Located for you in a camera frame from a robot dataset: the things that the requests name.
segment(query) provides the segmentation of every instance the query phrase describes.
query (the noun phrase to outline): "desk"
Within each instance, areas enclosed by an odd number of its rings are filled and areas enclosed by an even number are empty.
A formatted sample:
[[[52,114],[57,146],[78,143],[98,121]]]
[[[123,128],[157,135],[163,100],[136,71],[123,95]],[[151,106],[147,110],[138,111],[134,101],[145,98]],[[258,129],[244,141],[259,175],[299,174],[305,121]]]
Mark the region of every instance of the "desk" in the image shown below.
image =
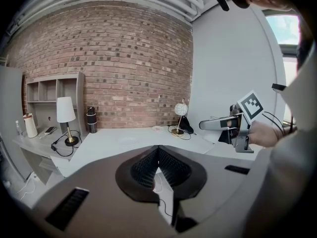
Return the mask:
[[[88,163],[142,147],[170,145],[205,154],[214,146],[199,135],[191,135],[190,140],[182,140],[168,132],[167,126],[162,128],[161,132],[152,128],[98,129],[97,133],[88,134],[70,162],[55,158],[52,160],[62,175],[68,177]],[[135,138],[136,143],[129,146],[122,145],[120,142],[124,138]]]
[[[22,140],[20,137],[17,136],[15,139],[13,139],[13,142],[20,146],[24,157],[28,161],[34,173],[44,184],[47,183],[52,172],[58,172],[55,164],[52,161],[52,158],[58,158],[68,162],[74,156],[76,150],[78,150],[77,148],[74,148],[74,153],[68,157],[60,156],[57,152],[51,149],[51,144],[60,136],[62,136],[63,133],[60,129],[57,129],[51,135],[47,135],[46,137],[40,139],[40,137],[44,135],[44,132],[47,129],[47,127],[38,128],[38,131],[40,131],[40,133],[34,138],[28,138],[27,136],[24,136],[24,139]],[[72,148],[65,145],[65,138],[66,137],[61,138],[60,141],[55,145],[55,147],[60,154],[69,155],[72,151]]]

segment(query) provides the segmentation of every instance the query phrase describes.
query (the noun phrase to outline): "window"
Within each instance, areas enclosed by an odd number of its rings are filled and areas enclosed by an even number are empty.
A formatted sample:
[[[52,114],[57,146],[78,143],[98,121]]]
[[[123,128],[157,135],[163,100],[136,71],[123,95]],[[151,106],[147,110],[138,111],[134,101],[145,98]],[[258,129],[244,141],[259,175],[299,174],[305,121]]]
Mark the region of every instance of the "window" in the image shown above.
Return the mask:
[[[300,39],[299,20],[296,15],[272,15],[272,11],[269,14],[266,19],[283,53],[286,85],[288,86],[297,75],[296,48]],[[291,111],[287,105],[284,120],[291,121]]]

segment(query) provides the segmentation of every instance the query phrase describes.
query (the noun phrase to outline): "electrical outlet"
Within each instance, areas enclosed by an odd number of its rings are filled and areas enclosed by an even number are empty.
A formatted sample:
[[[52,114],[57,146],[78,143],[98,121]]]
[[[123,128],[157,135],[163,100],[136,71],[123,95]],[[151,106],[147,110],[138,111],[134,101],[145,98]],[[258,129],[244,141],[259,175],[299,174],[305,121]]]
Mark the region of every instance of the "electrical outlet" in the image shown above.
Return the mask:
[[[40,178],[36,175],[36,173],[34,173],[34,171],[32,171],[32,173],[31,173],[31,178],[32,178],[34,181],[40,181]]]

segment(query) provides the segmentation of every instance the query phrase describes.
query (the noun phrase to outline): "brick wall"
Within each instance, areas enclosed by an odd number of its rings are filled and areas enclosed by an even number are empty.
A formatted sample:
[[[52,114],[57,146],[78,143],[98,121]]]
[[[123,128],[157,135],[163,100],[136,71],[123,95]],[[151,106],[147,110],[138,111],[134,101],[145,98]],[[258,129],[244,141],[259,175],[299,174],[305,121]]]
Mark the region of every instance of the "brick wall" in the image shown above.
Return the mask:
[[[98,127],[175,123],[175,104],[190,97],[191,27],[137,4],[62,9],[16,35],[5,53],[24,70],[24,90],[28,78],[83,72],[85,108],[96,108]]]

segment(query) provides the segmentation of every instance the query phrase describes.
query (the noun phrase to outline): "sky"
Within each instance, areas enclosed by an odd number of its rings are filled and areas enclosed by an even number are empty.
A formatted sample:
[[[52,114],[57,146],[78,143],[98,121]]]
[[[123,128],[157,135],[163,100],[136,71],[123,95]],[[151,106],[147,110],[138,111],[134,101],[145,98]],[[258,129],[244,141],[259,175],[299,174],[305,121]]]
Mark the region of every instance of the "sky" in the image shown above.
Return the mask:
[[[294,15],[276,15],[266,17],[279,44],[299,42],[298,17]]]

